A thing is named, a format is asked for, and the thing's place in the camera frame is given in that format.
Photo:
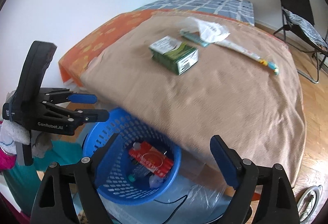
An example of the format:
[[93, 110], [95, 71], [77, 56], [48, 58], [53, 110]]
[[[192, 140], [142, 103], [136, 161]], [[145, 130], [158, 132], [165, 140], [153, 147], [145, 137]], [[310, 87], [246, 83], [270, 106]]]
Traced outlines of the gloved left hand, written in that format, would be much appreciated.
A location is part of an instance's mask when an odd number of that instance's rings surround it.
[[32, 157], [44, 158], [47, 151], [53, 148], [51, 135], [45, 132], [33, 131], [32, 141], [29, 132], [21, 125], [3, 120], [1, 123], [1, 149], [8, 155], [16, 155], [16, 143], [31, 144]]

